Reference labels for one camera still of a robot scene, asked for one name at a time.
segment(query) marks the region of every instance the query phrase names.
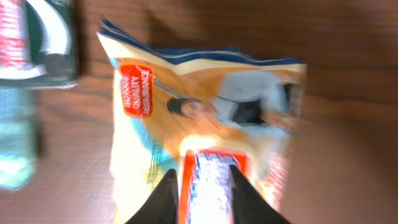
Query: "teal container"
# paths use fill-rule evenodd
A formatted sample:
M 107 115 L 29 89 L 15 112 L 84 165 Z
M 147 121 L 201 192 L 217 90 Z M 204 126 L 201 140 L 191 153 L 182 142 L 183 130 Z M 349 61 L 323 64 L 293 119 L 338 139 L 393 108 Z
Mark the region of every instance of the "teal container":
M 18 190 L 35 171 L 34 92 L 0 88 L 0 189 Z

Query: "brown wood surface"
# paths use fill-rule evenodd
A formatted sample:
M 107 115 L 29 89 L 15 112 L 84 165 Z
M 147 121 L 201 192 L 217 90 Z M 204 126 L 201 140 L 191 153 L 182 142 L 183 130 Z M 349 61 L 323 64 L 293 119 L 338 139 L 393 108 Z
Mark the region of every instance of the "brown wood surface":
M 82 75 L 40 91 L 43 153 L 0 195 L 1 223 L 111 223 L 112 68 L 106 16 L 157 47 L 233 45 L 308 63 L 282 213 L 293 223 L 398 223 L 398 1 L 76 0 Z

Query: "green package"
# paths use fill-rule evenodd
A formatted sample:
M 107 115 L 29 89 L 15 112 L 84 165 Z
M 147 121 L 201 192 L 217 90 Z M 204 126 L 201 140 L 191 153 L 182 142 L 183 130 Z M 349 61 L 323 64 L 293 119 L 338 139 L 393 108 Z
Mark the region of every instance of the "green package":
M 0 0 L 0 85 L 70 88 L 75 30 L 67 0 Z

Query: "red label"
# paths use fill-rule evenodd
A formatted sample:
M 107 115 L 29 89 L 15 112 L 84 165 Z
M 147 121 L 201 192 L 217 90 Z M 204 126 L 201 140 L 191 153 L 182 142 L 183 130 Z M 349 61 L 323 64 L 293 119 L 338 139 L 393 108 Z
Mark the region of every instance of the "red label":
M 124 112 L 135 118 L 150 116 L 153 110 L 153 70 L 144 65 L 120 65 Z
M 27 62 L 20 5 L 20 0 L 0 1 L 0 63 L 5 67 L 21 68 Z
M 187 151 L 183 167 L 178 223 L 233 223 L 229 195 L 229 165 L 245 175 L 250 172 L 250 158 L 243 152 L 210 148 Z

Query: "printed photo of person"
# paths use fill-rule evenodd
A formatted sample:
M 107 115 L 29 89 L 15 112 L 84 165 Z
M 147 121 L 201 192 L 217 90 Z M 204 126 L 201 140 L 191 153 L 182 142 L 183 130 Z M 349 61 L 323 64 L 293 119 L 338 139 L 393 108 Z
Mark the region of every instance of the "printed photo of person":
M 171 98 L 170 113 L 190 119 L 217 117 L 223 126 L 254 137 L 284 138 L 295 118 L 289 115 L 289 102 L 283 83 L 271 72 L 248 70 L 225 76 L 217 95 L 208 102 L 194 98 Z

